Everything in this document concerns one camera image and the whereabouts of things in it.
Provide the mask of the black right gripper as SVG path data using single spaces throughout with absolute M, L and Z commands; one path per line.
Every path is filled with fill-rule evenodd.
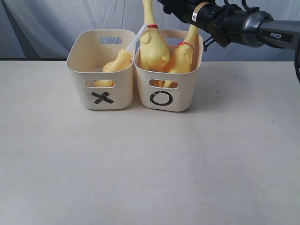
M 163 6 L 163 12 L 175 15 L 181 22 L 194 24 L 193 11 L 199 4 L 198 0 L 158 0 Z

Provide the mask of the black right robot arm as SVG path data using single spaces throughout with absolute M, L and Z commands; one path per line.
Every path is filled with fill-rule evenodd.
M 210 34 L 221 47 L 231 43 L 258 48 L 263 45 L 278 49 L 300 49 L 300 22 L 274 20 L 271 14 L 258 7 L 242 7 L 224 1 L 222 6 L 214 0 L 162 0 L 163 11 L 174 14 Z

